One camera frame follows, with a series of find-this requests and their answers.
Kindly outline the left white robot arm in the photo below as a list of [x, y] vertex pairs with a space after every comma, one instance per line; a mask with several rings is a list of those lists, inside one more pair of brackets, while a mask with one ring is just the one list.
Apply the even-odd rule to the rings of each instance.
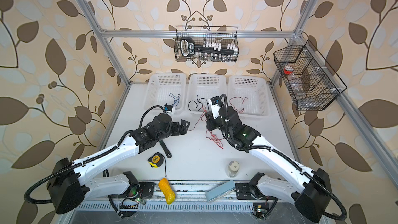
[[30, 204], [52, 204], [62, 215], [89, 199], [107, 195], [124, 195], [138, 185], [132, 172], [98, 178], [117, 163], [136, 156], [170, 136], [185, 135], [190, 122], [173, 121], [169, 111], [162, 110], [152, 122], [139, 124], [138, 129], [126, 131], [118, 143], [87, 157], [58, 161], [52, 174], [39, 180], [24, 194]]

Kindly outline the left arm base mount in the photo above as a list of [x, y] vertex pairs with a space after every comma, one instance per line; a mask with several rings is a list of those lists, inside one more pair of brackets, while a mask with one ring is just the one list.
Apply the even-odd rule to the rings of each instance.
[[108, 195], [107, 198], [112, 209], [120, 218], [131, 217], [134, 211], [126, 211], [126, 209], [138, 209], [138, 205], [146, 204], [146, 199], [153, 196], [154, 182], [139, 182], [132, 172], [123, 172], [128, 180], [129, 186], [127, 190], [119, 195]]

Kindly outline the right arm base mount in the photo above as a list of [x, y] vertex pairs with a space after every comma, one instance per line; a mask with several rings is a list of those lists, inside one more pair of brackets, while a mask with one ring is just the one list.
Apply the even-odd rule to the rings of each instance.
[[248, 183], [236, 183], [235, 192], [238, 200], [261, 200], [254, 203], [253, 215], [257, 219], [266, 220], [275, 209], [278, 198], [266, 196], [258, 189], [257, 183], [263, 179], [264, 173], [257, 173]]

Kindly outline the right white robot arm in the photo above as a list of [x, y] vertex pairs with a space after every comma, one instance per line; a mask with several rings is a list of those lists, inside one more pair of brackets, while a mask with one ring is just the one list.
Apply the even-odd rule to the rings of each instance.
[[272, 145], [259, 131], [243, 124], [237, 111], [228, 105], [225, 94], [208, 99], [205, 113], [208, 131], [218, 129], [236, 150], [257, 157], [275, 170], [282, 179], [258, 173], [251, 180], [256, 198], [270, 196], [286, 201], [309, 221], [318, 223], [323, 216], [345, 221], [348, 213], [333, 193], [330, 177], [322, 169], [313, 169], [293, 160]]

